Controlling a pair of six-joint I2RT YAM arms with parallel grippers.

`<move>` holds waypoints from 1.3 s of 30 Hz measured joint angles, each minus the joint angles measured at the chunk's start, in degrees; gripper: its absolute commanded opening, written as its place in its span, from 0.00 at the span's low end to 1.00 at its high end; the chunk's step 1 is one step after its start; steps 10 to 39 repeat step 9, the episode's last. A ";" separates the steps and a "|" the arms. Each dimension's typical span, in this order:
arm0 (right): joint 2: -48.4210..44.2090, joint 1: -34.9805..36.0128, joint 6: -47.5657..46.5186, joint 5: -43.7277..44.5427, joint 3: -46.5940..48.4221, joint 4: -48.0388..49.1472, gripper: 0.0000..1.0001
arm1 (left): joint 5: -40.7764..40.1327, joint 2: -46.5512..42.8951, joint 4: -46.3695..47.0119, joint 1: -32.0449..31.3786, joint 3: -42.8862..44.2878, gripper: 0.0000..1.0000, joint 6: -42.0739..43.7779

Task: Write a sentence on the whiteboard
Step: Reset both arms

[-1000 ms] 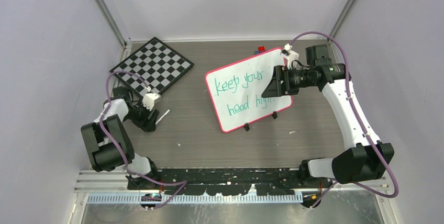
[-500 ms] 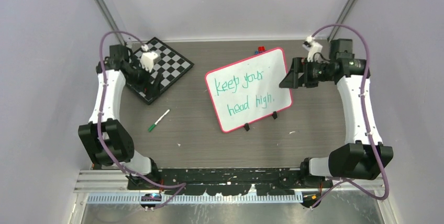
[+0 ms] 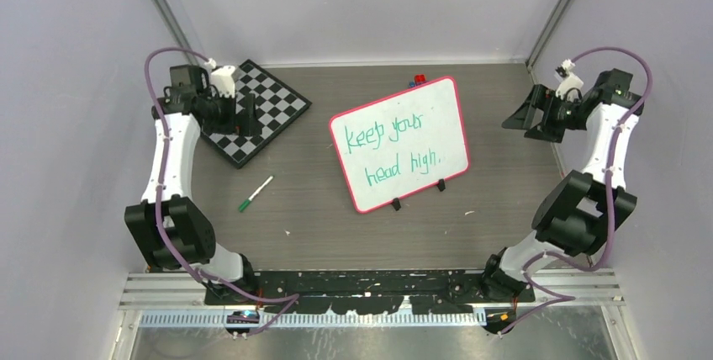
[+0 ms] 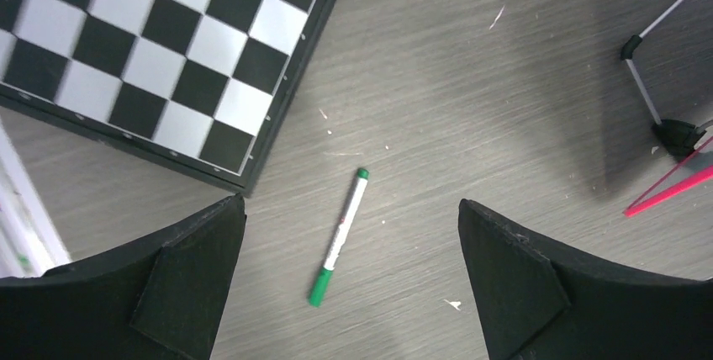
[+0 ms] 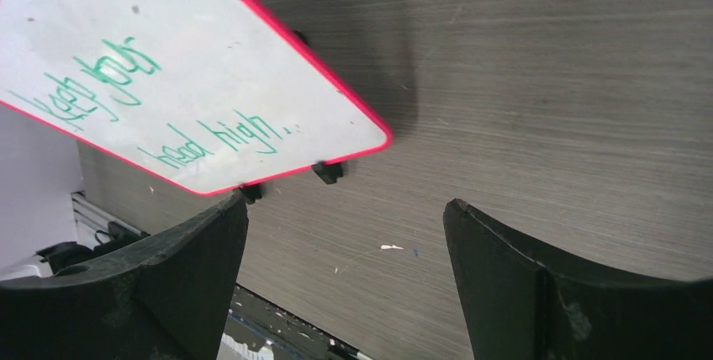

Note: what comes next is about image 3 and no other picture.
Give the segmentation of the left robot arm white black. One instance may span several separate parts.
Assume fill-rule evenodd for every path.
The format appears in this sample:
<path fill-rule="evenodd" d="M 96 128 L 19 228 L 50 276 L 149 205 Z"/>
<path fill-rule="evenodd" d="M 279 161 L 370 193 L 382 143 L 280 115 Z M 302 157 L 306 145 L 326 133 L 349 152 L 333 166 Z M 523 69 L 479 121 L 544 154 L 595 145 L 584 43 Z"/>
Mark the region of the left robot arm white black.
<path fill-rule="evenodd" d="M 200 283 L 222 284 L 237 304 L 249 304 L 258 283 L 246 256 L 221 246 L 209 219 L 193 202 L 192 170 L 198 139 L 256 135 L 253 98 L 238 111 L 236 66 L 173 66 L 170 85 L 153 98 L 156 148 L 149 182 L 124 222 L 148 266 L 185 270 Z"/>

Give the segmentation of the green whiteboard marker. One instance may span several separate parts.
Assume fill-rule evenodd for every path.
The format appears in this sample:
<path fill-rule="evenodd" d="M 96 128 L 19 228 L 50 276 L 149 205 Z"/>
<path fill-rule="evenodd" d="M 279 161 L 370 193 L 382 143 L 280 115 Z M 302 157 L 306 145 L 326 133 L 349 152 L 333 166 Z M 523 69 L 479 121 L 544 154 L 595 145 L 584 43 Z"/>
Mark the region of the green whiteboard marker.
<path fill-rule="evenodd" d="M 264 181 L 260 186 L 258 186 L 258 187 L 240 204 L 240 206 L 239 206 L 239 208 L 238 208 L 238 211 L 239 211 L 240 213 L 243 213 L 243 212 L 246 210 L 246 208 L 254 201 L 254 199 L 256 198 L 256 196 L 259 195 L 259 194 L 262 192 L 262 190 L 263 190 L 267 185 L 269 185 L 269 184 L 272 182 L 273 179 L 274 179 L 274 176 L 273 176 L 273 175 L 268 176 L 268 177 L 265 179 L 265 181 Z"/>

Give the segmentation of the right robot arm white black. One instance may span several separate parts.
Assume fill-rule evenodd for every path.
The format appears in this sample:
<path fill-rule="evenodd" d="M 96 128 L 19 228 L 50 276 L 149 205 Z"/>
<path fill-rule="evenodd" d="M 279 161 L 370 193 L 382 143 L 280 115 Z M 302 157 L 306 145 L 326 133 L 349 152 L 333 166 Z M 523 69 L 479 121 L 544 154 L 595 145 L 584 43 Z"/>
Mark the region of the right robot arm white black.
<path fill-rule="evenodd" d="M 488 259 L 479 280 L 479 293 L 488 301 L 518 297 L 529 276 L 556 260 L 595 254 L 636 207 L 624 177 L 628 142 L 643 111 L 640 96 L 630 90 L 632 75 L 603 71 L 584 93 L 570 70 L 560 66 L 557 74 L 557 89 L 534 85 L 502 126 L 551 143 L 562 142 L 568 130 L 584 130 L 584 165 L 545 197 L 523 241 Z"/>

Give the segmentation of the whiteboard with red frame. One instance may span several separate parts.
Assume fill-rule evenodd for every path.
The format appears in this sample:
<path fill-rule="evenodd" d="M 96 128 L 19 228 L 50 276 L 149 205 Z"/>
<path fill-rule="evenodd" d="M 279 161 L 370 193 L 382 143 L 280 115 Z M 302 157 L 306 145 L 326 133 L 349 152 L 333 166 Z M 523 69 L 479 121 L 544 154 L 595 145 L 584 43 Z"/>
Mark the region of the whiteboard with red frame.
<path fill-rule="evenodd" d="M 435 187 L 470 167 L 453 77 L 336 114 L 328 128 L 352 204 L 360 214 Z"/>

